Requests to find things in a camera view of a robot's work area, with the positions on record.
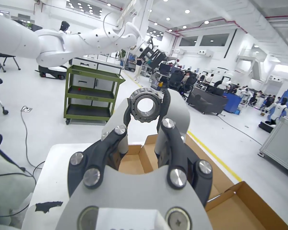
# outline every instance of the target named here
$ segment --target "humanoid robot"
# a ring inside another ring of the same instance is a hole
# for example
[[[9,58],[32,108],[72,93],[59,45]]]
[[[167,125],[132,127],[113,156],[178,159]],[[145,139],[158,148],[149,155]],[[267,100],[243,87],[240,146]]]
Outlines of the humanoid robot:
[[[281,103],[272,103],[269,107],[264,108],[264,110],[271,110],[273,107],[275,107],[275,110],[273,114],[270,117],[270,120],[266,120],[265,122],[260,122],[258,125],[261,129],[271,133],[273,128],[278,123],[279,117],[282,115],[283,111],[286,112],[286,116],[288,117],[288,107],[286,105],[288,101],[287,97],[284,97],[281,101]]]

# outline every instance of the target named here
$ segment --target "cart shelf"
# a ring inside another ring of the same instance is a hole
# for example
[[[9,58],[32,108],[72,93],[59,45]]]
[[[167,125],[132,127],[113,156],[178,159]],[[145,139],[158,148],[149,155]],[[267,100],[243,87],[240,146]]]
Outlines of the cart shelf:
[[[109,103],[114,102],[114,95],[111,91],[103,91],[79,86],[70,86],[67,97]]]

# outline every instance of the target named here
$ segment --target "power cord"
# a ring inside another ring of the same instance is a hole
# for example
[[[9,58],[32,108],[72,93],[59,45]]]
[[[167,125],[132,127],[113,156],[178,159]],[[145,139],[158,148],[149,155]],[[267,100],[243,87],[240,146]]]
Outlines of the power cord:
[[[256,139],[252,138],[251,136],[247,135],[245,132],[237,129],[236,127],[232,126],[231,124],[227,123],[224,119],[222,119],[220,116],[218,116],[223,122],[225,122],[226,124],[228,124],[229,126],[231,126],[232,128],[235,128],[236,130],[238,130],[239,132],[245,134],[246,136],[248,136],[249,138],[251,138],[253,141],[257,142],[260,146],[262,146],[262,144],[260,144]]]
[[[22,117],[22,111],[23,111],[24,109],[26,109],[26,108],[28,108],[28,107],[27,107],[27,106],[23,106],[23,107],[21,108],[21,110],[20,110],[21,120],[22,120],[22,123],[24,124],[24,127],[26,128],[26,139],[25,139],[25,144],[26,144],[26,158],[27,158],[28,163],[29,163],[32,167],[36,168],[36,166],[34,166],[34,165],[30,162],[30,160],[29,160],[29,158],[28,158],[28,144],[27,144],[28,129],[27,129],[27,125],[26,125],[26,123],[25,123],[25,121],[24,121],[24,118]]]

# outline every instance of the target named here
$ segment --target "brown cardboard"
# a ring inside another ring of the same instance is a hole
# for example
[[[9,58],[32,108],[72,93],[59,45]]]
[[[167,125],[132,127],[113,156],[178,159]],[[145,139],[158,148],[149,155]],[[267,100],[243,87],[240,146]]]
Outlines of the brown cardboard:
[[[214,230],[288,230],[285,222],[246,182],[208,202],[205,209]]]

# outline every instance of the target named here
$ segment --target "drawer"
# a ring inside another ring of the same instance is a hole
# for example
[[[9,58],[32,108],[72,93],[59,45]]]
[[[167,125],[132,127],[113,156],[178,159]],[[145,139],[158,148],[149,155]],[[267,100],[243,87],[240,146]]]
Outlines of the drawer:
[[[72,64],[73,65],[77,65],[77,66],[86,67],[86,68],[97,69],[97,63],[91,62],[91,61],[88,61],[88,60],[80,60],[80,59],[74,58],[72,60]]]

